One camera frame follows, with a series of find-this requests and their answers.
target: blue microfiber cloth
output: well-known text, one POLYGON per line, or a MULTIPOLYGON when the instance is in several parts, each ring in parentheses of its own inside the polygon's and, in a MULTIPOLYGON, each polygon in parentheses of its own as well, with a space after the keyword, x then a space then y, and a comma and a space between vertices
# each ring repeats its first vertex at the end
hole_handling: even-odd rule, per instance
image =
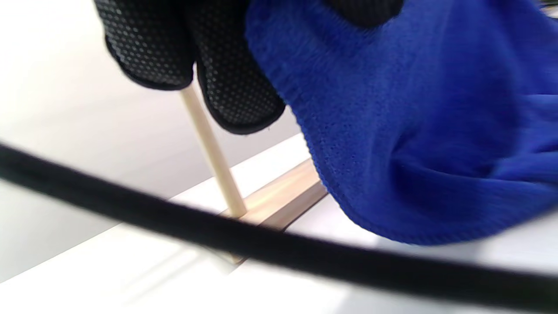
POLYGON ((558 203, 558 25, 534 0, 407 0, 379 28, 253 0, 246 37, 361 227, 438 245, 558 203))

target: wooden strip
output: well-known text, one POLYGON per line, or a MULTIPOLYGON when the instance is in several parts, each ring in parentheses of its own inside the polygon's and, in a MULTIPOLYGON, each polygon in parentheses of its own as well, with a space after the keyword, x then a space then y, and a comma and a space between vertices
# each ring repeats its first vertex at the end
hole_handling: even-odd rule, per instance
POLYGON ((248 196, 240 220, 283 230, 326 195, 309 159, 248 196))

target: wooden dowel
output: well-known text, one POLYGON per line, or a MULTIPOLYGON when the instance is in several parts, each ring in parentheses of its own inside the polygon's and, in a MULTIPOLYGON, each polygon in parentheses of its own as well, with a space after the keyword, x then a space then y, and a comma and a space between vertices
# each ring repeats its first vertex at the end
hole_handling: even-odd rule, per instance
POLYGON ((240 218, 246 214, 246 206, 244 205, 244 200, 238 192, 236 182, 232 174, 230 173, 227 161, 223 156, 223 152, 217 143, 217 139, 213 134, 209 121, 203 111, 200 99, 194 90, 194 85, 191 84, 187 88, 180 91, 182 100, 188 112, 196 133, 198 134, 198 139, 204 150, 205 157, 211 166, 213 174, 217 180, 217 184, 221 189, 221 193, 225 198, 227 206, 229 207, 230 215, 234 218, 240 218))

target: black glove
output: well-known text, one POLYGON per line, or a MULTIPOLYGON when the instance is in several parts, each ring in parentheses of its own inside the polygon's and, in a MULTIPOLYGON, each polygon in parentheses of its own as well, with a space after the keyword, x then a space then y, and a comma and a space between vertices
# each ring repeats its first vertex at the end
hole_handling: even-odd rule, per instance
MULTIPOLYGON (((225 130, 251 134, 285 110, 244 38, 249 0, 94 1, 112 57, 139 85, 186 88, 196 62, 205 103, 225 130)), ((402 0, 325 1, 361 27, 383 24, 402 6, 402 0)))

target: black cable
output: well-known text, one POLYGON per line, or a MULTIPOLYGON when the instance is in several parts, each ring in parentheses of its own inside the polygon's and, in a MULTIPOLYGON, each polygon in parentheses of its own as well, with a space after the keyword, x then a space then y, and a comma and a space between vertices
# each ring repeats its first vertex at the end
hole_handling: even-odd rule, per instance
POLYGON ((430 298, 558 312, 555 277, 423 260, 283 234, 135 192, 1 143, 0 178, 116 220, 294 270, 430 298))

